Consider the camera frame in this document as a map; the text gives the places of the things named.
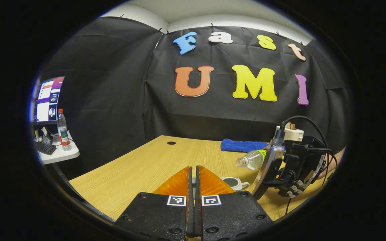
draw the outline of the white wall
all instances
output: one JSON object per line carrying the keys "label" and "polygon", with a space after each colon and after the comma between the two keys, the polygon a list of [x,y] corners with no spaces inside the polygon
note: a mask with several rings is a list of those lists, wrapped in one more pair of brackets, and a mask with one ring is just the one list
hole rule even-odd
{"label": "white wall", "polygon": [[312,40],[312,38],[309,36],[303,35],[299,32],[294,31],[293,29],[268,20],[242,15],[228,14],[205,15],[193,18],[186,18],[183,20],[176,21],[174,23],[170,23],[168,26],[168,31],[174,32],[192,27],[211,26],[211,23],[214,26],[243,26],[254,29],[260,29],[267,32],[278,32],[281,36],[290,38],[299,43],[300,41],[302,43],[309,43]]}
{"label": "white wall", "polygon": [[120,17],[123,15],[123,18],[128,18],[136,20],[141,23],[145,23],[148,26],[151,26],[155,29],[162,28],[162,32],[167,31],[169,25],[163,18],[159,17],[155,13],[137,6],[122,4],[118,7],[111,9],[106,14],[101,17]]}
{"label": "white wall", "polygon": [[101,17],[114,16],[123,18],[129,18],[142,23],[145,23],[155,29],[161,29],[162,32],[174,32],[182,29],[201,27],[201,26],[243,26],[254,29],[260,29],[267,32],[279,32],[281,36],[290,38],[300,43],[309,43],[312,37],[307,33],[300,33],[294,29],[272,22],[270,20],[264,20],[261,18],[248,17],[243,15],[231,15],[231,14],[213,14],[213,15],[201,15],[198,17],[185,18],[182,20],[168,23],[163,18],[159,17],[155,13],[133,5],[120,5]]}

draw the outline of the wooden table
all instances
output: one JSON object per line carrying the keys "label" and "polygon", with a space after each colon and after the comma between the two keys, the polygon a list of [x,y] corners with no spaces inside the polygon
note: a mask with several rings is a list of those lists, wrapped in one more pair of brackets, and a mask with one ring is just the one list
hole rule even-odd
{"label": "wooden table", "polygon": [[[193,176],[196,175],[196,165],[202,165],[219,177],[239,177],[242,182],[250,183],[246,190],[252,192],[258,170],[237,167],[235,160],[245,153],[221,151],[220,145],[218,141],[159,136],[69,182],[84,199],[114,220],[139,192],[155,191],[186,166],[193,166]],[[322,182],[322,179],[317,180],[293,198],[288,211],[316,194]],[[258,202],[269,217],[276,220],[285,215],[288,197],[281,197],[277,195],[277,190],[269,188]]]}

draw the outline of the monitor screen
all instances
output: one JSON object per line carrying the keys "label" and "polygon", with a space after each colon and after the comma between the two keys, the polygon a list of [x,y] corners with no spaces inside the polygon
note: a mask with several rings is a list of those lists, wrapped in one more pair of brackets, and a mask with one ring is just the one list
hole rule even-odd
{"label": "monitor screen", "polygon": [[32,121],[35,125],[57,123],[58,100],[64,76],[42,81],[37,86]]}

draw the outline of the keyboard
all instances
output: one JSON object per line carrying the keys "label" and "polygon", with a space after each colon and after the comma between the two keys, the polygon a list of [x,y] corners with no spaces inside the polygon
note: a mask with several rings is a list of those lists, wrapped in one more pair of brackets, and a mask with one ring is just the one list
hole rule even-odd
{"label": "keyboard", "polygon": [[46,144],[43,144],[40,142],[34,142],[34,143],[35,143],[35,148],[37,149],[37,151],[44,153],[44,154],[47,154],[47,155],[51,155],[56,150],[55,145],[46,145]]}

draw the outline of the water bottle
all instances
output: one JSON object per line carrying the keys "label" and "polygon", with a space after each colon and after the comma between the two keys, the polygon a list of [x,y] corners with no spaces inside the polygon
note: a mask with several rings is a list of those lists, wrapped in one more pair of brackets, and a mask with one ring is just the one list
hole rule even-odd
{"label": "water bottle", "polygon": [[244,157],[236,159],[236,166],[248,167],[251,170],[262,167],[263,161],[265,160],[266,150],[254,150],[245,154]]}
{"label": "water bottle", "polygon": [[65,116],[63,115],[63,109],[58,110],[58,133],[60,144],[62,145],[63,150],[69,151],[71,149],[71,145],[69,144],[68,131],[66,129],[66,120]]}

